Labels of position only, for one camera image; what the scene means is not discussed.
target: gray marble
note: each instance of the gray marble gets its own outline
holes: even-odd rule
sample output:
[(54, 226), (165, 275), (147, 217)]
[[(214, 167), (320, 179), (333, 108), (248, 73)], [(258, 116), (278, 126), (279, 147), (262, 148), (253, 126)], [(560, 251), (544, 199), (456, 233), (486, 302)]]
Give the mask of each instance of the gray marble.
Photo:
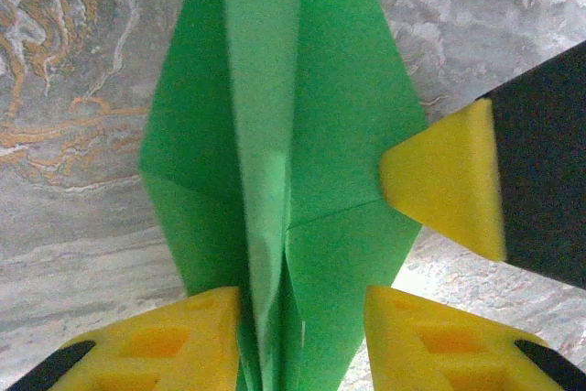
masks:
[[(586, 39), (586, 0), (381, 0), (431, 122)], [(181, 0), (0, 0), (0, 388), (71, 336), (183, 298), (137, 152)], [(395, 287), (586, 368), (586, 292), (424, 230)], [(372, 389), (363, 346), (342, 390)]]

